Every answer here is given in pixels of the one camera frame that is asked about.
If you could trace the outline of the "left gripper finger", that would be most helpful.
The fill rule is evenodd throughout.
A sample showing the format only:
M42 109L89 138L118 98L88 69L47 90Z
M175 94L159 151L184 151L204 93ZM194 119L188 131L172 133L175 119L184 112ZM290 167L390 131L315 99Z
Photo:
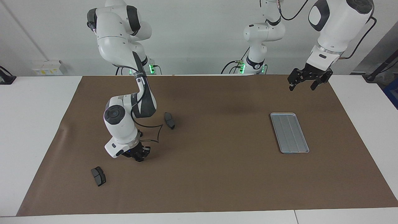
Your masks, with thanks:
M303 71L298 68L294 68L287 78L287 81L289 83L289 90L293 91L296 85L305 82L306 80L307 79L303 75Z
M327 70L323 75L320 76L316 76L315 77L315 81L311 84L311 90L315 90L319 85L323 84L323 83L327 83L331 77L331 75L333 75L333 71L332 70Z

